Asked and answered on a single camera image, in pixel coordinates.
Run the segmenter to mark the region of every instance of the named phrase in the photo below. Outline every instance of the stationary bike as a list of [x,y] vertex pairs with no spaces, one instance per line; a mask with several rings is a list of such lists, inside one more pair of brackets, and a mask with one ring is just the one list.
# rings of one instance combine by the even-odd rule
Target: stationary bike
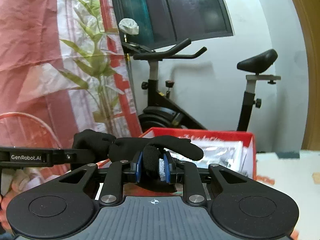
[[[170,92],[174,86],[174,82],[165,82],[168,89],[166,94],[158,90],[159,61],[163,61],[164,59],[195,59],[207,51],[207,48],[203,47],[194,55],[177,55],[178,52],[190,44],[191,40],[186,39],[167,51],[155,52],[146,46],[133,42],[122,42],[125,54],[133,55],[134,60],[147,60],[150,66],[149,80],[141,85],[143,90],[148,90],[148,106],[143,110],[143,114],[139,115],[143,131],[151,127],[206,130],[202,124],[170,100]],[[260,98],[254,100],[256,82],[258,80],[265,80],[268,81],[268,84],[276,84],[276,80],[281,80],[280,76],[260,75],[275,62],[277,57],[277,52],[274,49],[270,49],[237,64],[237,69],[255,73],[255,75],[246,76],[247,87],[244,92],[237,131],[247,131],[253,105],[256,108],[261,107],[262,100]]]

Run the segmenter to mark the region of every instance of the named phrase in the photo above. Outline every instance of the clear plastic bag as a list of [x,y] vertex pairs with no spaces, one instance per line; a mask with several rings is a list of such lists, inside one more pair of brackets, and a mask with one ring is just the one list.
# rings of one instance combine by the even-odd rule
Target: clear plastic bag
[[191,141],[200,147],[204,152],[204,157],[199,161],[192,161],[180,154],[170,151],[173,158],[193,162],[198,168],[208,168],[209,164],[217,163],[233,171],[241,170],[241,156],[243,149],[242,141]]

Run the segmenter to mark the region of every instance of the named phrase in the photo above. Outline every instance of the gray ribbed panel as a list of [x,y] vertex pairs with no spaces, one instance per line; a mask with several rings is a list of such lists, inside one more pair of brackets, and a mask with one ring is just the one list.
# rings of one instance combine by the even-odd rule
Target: gray ribbed panel
[[204,208],[181,197],[127,197],[102,208],[94,222],[67,240],[238,240],[221,230]]

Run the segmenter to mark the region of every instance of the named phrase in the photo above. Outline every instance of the black knob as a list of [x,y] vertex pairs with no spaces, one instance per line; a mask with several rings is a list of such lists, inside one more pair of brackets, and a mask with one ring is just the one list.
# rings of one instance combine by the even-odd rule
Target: black knob
[[255,101],[256,108],[260,108],[261,104],[262,104],[261,98],[257,98],[257,100]]
[[143,90],[147,90],[148,89],[148,82],[142,82],[142,84],[141,84],[141,88],[143,89]]
[[173,88],[173,85],[174,85],[174,82],[171,81],[171,80],[167,80],[167,81],[165,82],[165,86],[166,86],[167,88]]

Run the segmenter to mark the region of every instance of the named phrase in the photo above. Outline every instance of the handlebar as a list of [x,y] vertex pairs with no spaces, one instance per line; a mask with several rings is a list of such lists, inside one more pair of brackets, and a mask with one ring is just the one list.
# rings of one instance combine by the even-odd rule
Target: handlebar
[[170,59],[194,59],[204,54],[207,50],[208,49],[206,47],[202,47],[198,52],[196,52],[193,55],[173,55],[169,58]]
[[202,53],[205,51],[202,48],[200,51],[198,51],[194,55],[175,55],[181,50],[183,50],[185,47],[189,46],[191,44],[190,39],[185,39],[184,41],[180,42],[179,44],[175,45],[171,49],[163,52],[152,52],[152,53],[138,53],[133,55],[134,60],[163,60],[165,58],[172,58],[172,57],[178,57],[178,56],[183,56],[183,57],[178,57],[178,58],[196,58],[194,56],[198,55],[200,56]]

